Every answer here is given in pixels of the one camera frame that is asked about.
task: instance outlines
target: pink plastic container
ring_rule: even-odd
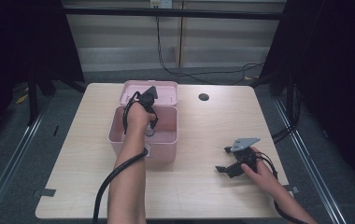
[[[152,161],[173,161],[176,157],[178,143],[178,110],[175,105],[178,102],[178,84],[169,81],[127,81],[121,93],[119,106],[114,114],[108,139],[119,155],[122,143],[125,139],[122,125],[122,113],[128,100],[136,91],[140,93],[155,86],[158,99],[154,102],[154,111],[159,121],[155,127],[153,136],[145,136],[145,147],[149,151],[147,160]]]

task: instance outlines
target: electrical wire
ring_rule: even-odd
[[[149,151],[144,147],[142,153],[132,157],[128,161],[123,162],[116,169],[114,169],[113,172],[111,172],[111,174],[105,179],[105,181],[101,185],[101,188],[98,190],[98,194],[96,195],[95,207],[93,208],[92,224],[98,223],[99,208],[101,205],[102,196],[105,192],[105,189],[110,184],[110,182],[114,179],[114,177],[116,177],[119,173],[121,173],[125,168],[127,168],[128,166],[130,166],[134,162],[139,161],[140,159],[144,158],[148,154],[149,154]]]
[[[300,42],[303,42],[303,43],[302,43],[301,45],[299,45],[299,46],[304,45],[304,47],[303,47],[303,50],[302,50],[300,56],[297,57],[296,60],[295,60],[297,63],[293,63],[293,64],[299,64],[300,61],[303,61],[303,60],[304,60],[306,51],[308,50],[308,46],[309,46],[310,41],[311,41],[311,37],[312,37],[312,35],[314,34],[314,32],[315,32],[315,30],[316,30],[316,28],[317,28],[317,23],[318,23],[319,18],[320,18],[320,13],[321,13],[321,11],[322,11],[322,9],[323,9],[323,6],[324,6],[325,2],[326,2],[326,0],[323,0],[323,1],[322,1],[321,5],[320,5],[320,8],[319,8],[319,10],[318,10],[316,19],[311,23],[311,26],[310,26],[309,31],[308,31],[309,34],[308,34],[307,38],[304,39],[304,40],[302,40],[302,41],[300,41]],[[300,99],[299,99],[298,110],[297,110],[298,113],[300,113],[300,103],[301,103],[301,100],[302,100],[301,97],[299,97],[299,98],[300,98]],[[293,124],[294,124],[294,125],[292,126],[293,129],[296,128],[296,125],[297,125],[297,123],[298,123],[298,119],[299,119],[299,116],[298,116],[298,115],[296,116],[296,119],[293,119]]]
[[[291,123],[288,125],[288,127],[283,128],[281,131],[278,133],[275,133],[272,135],[272,138],[277,140],[274,141],[274,144],[280,142],[282,139],[284,139],[286,136],[288,136],[290,133],[294,132],[294,130],[297,127],[297,124],[300,119],[300,112],[301,112],[301,103],[303,101],[303,97],[300,94],[298,88],[294,86],[294,110],[293,110],[293,118]]]
[[[128,112],[131,109],[131,106],[135,102],[135,97],[140,95],[139,91],[136,91],[134,95],[131,97],[131,99],[128,101],[127,106],[124,108],[124,111],[122,113],[122,126],[124,127],[124,134],[127,134],[127,129],[128,129]]]
[[[175,77],[191,77],[197,81],[201,81],[204,82],[206,84],[210,84],[210,85],[220,85],[219,83],[213,83],[213,82],[209,82],[206,80],[203,80],[199,77],[199,75],[209,75],[209,74],[234,74],[234,73],[241,73],[242,72],[242,77],[239,78],[237,81],[230,83],[230,84],[222,84],[222,85],[236,85],[239,82],[241,82],[242,80],[245,79],[245,71],[248,71],[250,69],[253,69],[257,66],[263,66],[264,63],[247,63],[245,64],[242,69],[239,70],[234,70],[234,71],[213,71],[213,72],[201,72],[201,73],[181,73],[181,72],[174,72],[169,70],[166,66],[165,63],[163,62],[163,54],[162,54],[162,47],[161,47],[161,38],[160,38],[160,19],[159,17],[156,17],[156,23],[157,23],[157,47],[158,47],[158,58],[159,58],[159,62],[161,67],[163,68],[163,70],[165,70],[167,73],[169,73],[170,75],[173,75]]]
[[[271,159],[270,159],[267,155],[265,155],[265,153],[260,152],[260,154],[264,155],[264,156],[268,159],[268,161],[270,162],[270,166],[275,167],[274,164],[273,164],[273,162],[271,161]]]

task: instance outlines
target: black curtain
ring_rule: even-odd
[[[60,0],[0,1],[0,117],[12,88],[30,72],[46,94],[53,94],[53,79],[84,82],[66,16],[38,9],[62,6]]]
[[[288,1],[262,76],[278,95],[288,75],[355,170],[355,1]]]

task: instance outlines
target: black cable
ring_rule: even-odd
[[[266,161],[266,162],[268,163],[268,165],[270,166],[271,171],[272,171],[274,177],[277,179],[277,170],[276,170],[274,164],[271,162],[270,159],[266,159],[266,158],[264,158],[264,157],[259,157],[259,156],[256,156],[256,159],[260,159],[260,160]]]
[[[240,78],[239,80],[237,80],[234,83],[230,83],[230,84],[223,84],[223,85],[236,85],[237,83],[241,82],[244,78],[245,78],[245,71],[248,71],[250,69],[253,69],[257,66],[260,65],[264,65],[264,63],[247,63],[245,64],[242,69],[239,70],[234,70],[234,71],[216,71],[216,72],[201,72],[201,73],[191,73],[191,74],[187,74],[187,73],[181,73],[181,72],[173,72],[171,70],[169,70],[168,68],[166,68],[164,62],[163,62],[163,54],[162,54],[162,48],[161,48],[161,38],[160,38],[160,19],[159,17],[156,17],[156,23],[157,23],[157,46],[158,46],[158,58],[159,58],[159,62],[161,67],[163,68],[163,70],[165,70],[167,73],[169,73],[170,75],[176,76],[176,77],[191,77],[193,79],[196,79],[197,81],[201,81],[201,82],[205,82],[206,84],[210,84],[210,85],[220,85],[219,83],[212,83],[209,81],[205,81],[201,78],[198,78],[196,76],[198,75],[207,75],[207,74],[233,74],[233,73],[243,73],[242,78]]]
[[[284,213],[282,210],[280,210],[279,206],[277,205],[277,202],[274,201],[274,207],[276,208],[277,212],[279,213],[280,216],[282,216],[283,218],[293,222],[293,223],[296,223],[296,224],[307,224],[306,222],[300,220],[300,219],[297,219],[297,218],[294,218],[294,217],[291,217],[289,216],[288,214]]]
[[[272,166],[272,167],[274,167],[274,169],[275,169],[275,166],[274,166],[274,164],[273,164],[273,162],[271,161],[271,159],[267,156],[267,155],[265,155],[265,153],[262,153],[262,152],[260,152],[262,155],[264,155],[267,159],[268,159],[268,161],[269,161],[269,164]]]
[[[267,83],[267,82],[271,81],[275,74],[277,74],[277,72],[273,72],[271,74],[268,74],[266,77],[259,77],[259,79],[257,79],[256,81],[250,83],[249,86],[251,88],[255,89],[256,87],[262,85],[263,83]]]
[[[132,163],[144,158],[145,156],[148,155],[148,153],[149,153],[148,150],[144,148],[142,153],[132,157],[128,161],[123,162],[116,169],[114,169],[113,172],[111,172],[111,174],[105,179],[105,181],[101,185],[101,188],[98,190],[98,194],[96,195],[95,207],[93,208],[92,224],[98,223],[99,208],[101,205],[102,196],[105,192],[105,189],[110,184],[110,182],[114,179],[114,177],[116,177],[119,173],[121,173],[121,171],[123,171],[125,168],[130,166]]]
[[[134,104],[135,102],[135,97],[140,95],[139,91],[136,91],[134,93],[134,95],[131,97],[131,99],[128,101],[127,106],[124,108],[124,111],[122,113],[122,126],[124,127],[124,133],[127,133],[127,129],[128,129],[128,112],[131,109],[131,106]]]
[[[310,31],[309,31],[309,34],[308,34],[308,38],[307,38],[306,40],[303,40],[303,42],[304,42],[303,44],[304,44],[305,46],[304,46],[304,49],[303,49],[303,51],[302,51],[300,57],[298,57],[298,59],[296,60],[298,63],[299,63],[300,61],[303,61],[303,60],[304,60],[305,53],[306,53],[306,51],[308,50],[308,46],[309,46],[309,43],[310,43],[310,41],[311,41],[311,37],[312,37],[312,35],[314,34],[314,32],[315,32],[315,30],[316,30],[317,23],[318,23],[318,20],[319,20],[319,18],[320,18],[320,13],[321,13],[321,11],[322,11],[322,9],[323,9],[323,6],[325,5],[325,2],[326,2],[326,0],[323,0],[322,3],[321,3],[321,5],[320,5],[320,7],[319,7],[319,10],[318,10],[318,13],[317,13],[317,17],[316,17],[316,19],[313,21],[313,23],[311,24],[311,28],[310,28]],[[297,125],[298,119],[299,119],[299,118],[297,117],[297,119],[295,120],[295,125]]]
[[[295,109],[293,110],[293,118],[291,122],[288,124],[288,127],[283,128],[281,131],[278,133],[275,133],[272,135],[272,138],[278,138],[277,140],[274,141],[274,144],[280,142],[283,138],[288,136],[290,133],[292,133],[299,122],[300,118],[300,112],[301,112],[301,103],[303,100],[302,95],[300,94],[298,88],[295,86],[294,89],[294,107]]]

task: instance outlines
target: wooden table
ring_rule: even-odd
[[[116,155],[107,136],[122,84],[91,84],[64,141],[35,214],[91,218],[95,196]],[[254,90],[241,86],[178,85],[178,140],[173,162],[148,163],[148,219],[278,217],[272,199],[245,175],[230,179],[215,165],[236,162],[224,152],[238,137],[260,137],[282,185],[288,184]],[[209,95],[208,101],[198,98]],[[107,217],[107,190],[99,217]]]

